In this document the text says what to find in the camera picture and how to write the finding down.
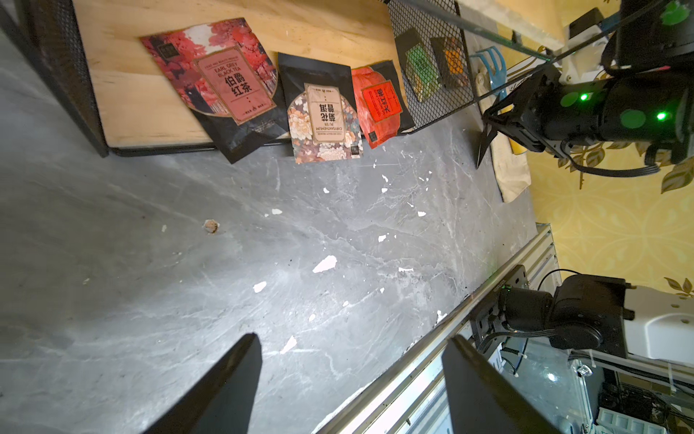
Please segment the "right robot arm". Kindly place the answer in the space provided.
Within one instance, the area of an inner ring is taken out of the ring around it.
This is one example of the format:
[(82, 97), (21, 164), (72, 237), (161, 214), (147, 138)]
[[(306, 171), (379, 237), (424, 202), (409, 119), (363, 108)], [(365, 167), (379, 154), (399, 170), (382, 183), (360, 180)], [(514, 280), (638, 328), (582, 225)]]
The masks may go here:
[[(693, 178), (693, 5), (625, 1), (607, 42), (601, 80), (569, 83), (555, 63), (537, 67), (483, 115), (486, 137), (505, 135), (581, 173), (636, 178), (672, 165)], [(575, 273), (553, 294), (503, 288), (475, 320), (479, 351), (504, 337), (545, 337), (560, 350), (639, 356), (691, 365), (679, 338), (693, 335), (693, 310), (621, 278)]]

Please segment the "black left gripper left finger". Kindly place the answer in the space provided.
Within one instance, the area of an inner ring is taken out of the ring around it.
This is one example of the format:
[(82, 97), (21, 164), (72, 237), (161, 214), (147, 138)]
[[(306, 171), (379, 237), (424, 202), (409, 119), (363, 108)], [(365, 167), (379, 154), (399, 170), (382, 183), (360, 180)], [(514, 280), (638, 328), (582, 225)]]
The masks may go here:
[(246, 433), (262, 367), (260, 338), (245, 334), (147, 433)]

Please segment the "orange label tea bag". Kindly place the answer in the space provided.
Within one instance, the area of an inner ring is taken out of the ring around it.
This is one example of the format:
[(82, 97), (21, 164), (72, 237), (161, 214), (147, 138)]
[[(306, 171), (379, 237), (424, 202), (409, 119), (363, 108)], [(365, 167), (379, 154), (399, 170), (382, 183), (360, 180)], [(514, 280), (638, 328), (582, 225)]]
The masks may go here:
[(433, 37), (430, 43), (442, 83), (448, 90), (462, 89), (470, 84), (466, 72), (463, 45), (456, 37)]

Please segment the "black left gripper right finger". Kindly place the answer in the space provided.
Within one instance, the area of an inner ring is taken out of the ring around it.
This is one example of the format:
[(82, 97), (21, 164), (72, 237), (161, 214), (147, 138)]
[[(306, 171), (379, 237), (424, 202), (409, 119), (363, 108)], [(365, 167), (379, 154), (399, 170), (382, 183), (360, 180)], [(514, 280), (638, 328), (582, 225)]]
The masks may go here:
[(448, 340), (442, 364), (453, 432), (558, 431), (464, 337), (456, 335)]

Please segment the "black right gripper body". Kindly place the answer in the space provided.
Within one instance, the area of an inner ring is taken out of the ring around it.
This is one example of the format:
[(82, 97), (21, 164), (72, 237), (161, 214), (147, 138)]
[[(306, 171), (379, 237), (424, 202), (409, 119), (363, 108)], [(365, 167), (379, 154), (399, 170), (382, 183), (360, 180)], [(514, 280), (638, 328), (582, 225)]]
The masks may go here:
[(683, 73), (671, 68), (578, 84), (560, 83), (549, 66), (483, 114), (493, 139), (504, 134), (527, 150), (572, 158), (578, 146), (646, 142), (647, 168), (661, 150), (683, 161)]

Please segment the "green label tea bag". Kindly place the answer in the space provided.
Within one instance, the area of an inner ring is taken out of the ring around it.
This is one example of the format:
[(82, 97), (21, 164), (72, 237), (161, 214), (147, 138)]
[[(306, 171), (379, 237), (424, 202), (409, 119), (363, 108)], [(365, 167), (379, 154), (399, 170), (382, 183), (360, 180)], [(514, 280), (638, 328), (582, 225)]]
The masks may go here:
[(418, 102), (430, 99), (441, 88), (441, 82), (428, 51), (415, 28), (395, 38), (399, 64)]

